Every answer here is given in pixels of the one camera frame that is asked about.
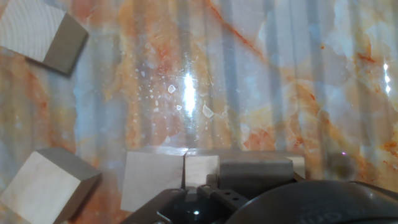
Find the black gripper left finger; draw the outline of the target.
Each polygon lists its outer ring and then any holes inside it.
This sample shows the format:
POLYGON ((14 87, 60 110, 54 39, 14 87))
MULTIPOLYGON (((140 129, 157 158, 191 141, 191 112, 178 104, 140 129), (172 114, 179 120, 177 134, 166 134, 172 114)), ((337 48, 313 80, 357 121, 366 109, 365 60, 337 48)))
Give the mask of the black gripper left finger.
POLYGON ((121 224, 226 223, 248 199, 237 192, 218 188, 215 174, 197 188, 166 189, 149 200, 121 224))

